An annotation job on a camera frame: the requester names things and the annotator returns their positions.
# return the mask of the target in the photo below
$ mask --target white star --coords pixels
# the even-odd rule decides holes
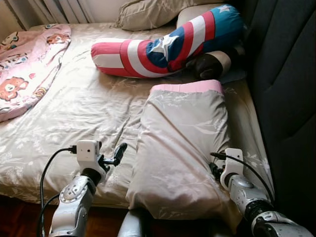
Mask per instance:
[[[227,5],[224,5],[224,6],[221,6],[221,7],[219,7],[218,9],[219,9],[219,13],[222,13],[223,11],[229,11],[229,6],[227,6]]]
[[[159,44],[152,48],[151,52],[163,53],[168,61],[168,47],[175,41],[179,36],[166,35],[159,39]]]

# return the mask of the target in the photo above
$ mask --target wooden floor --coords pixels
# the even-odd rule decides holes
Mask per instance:
[[[56,206],[45,211],[48,231]],[[40,205],[0,196],[0,237],[35,237]],[[127,210],[92,207],[87,223],[87,237],[116,237]],[[151,237],[207,237],[207,220],[150,221]]]

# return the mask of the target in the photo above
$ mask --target captain america pillow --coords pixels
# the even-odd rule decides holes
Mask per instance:
[[[175,73],[194,57],[234,45],[243,21],[231,5],[223,5],[188,21],[175,31],[150,39],[107,38],[92,46],[96,67],[110,75],[159,78]]]

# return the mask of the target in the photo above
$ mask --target black cable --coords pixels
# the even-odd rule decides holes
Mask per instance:
[[[226,159],[226,158],[230,158],[230,159],[233,159],[239,163],[242,163],[244,166],[248,167],[256,176],[257,178],[261,181],[261,183],[263,184],[263,186],[265,187],[265,189],[267,190],[268,192],[268,195],[269,195],[269,198],[271,200],[271,204],[273,205],[274,203],[274,199],[273,199],[273,196],[272,196],[272,192],[271,190],[269,189],[269,186],[267,185],[267,183],[263,180],[263,178],[257,173],[257,171],[254,170],[254,168],[252,168],[249,164],[247,164],[246,162],[244,161],[241,161],[240,159],[237,159],[233,156],[229,156],[229,155],[226,155],[226,154],[221,154],[221,153],[217,153],[217,152],[211,152],[211,155],[214,156],[214,157],[217,157],[218,159]]]
[[[44,183],[44,177],[45,177],[45,174],[47,172],[47,169],[50,165],[50,163],[53,161],[53,159],[55,158],[55,156],[60,153],[60,152],[63,152],[63,151],[70,151],[71,153],[73,154],[76,154],[77,153],[77,146],[71,146],[69,148],[63,148],[63,149],[59,149],[58,151],[56,151],[52,156],[51,158],[48,160],[45,168],[44,168],[44,171],[43,173],[41,174],[41,177],[40,177],[40,183],[39,183],[39,195],[40,195],[40,207],[41,208],[44,208],[44,188],[43,188],[43,183]],[[42,217],[41,219],[41,227],[42,227],[42,233],[43,233],[43,236],[44,236],[44,217]]]
[[[47,203],[45,203],[45,205],[42,207],[41,211],[40,211],[40,214],[39,214],[39,218],[38,218],[38,223],[37,223],[37,226],[36,226],[36,236],[37,237],[40,237],[40,230],[41,230],[41,225],[42,225],[42,219],[43,219],[43,214],[44,214],[44,211],[45,211],[45,208],[47,207],[48,204],[50,204],[55,198],[58,198],[59,197],[59,194],[56,194],[55,196],[51,197]]]

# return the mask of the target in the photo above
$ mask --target upholstered headboard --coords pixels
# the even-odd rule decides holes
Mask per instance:
[[[248,83],[276,192],[295,222],[316,223],[315,1],[243,0]]]

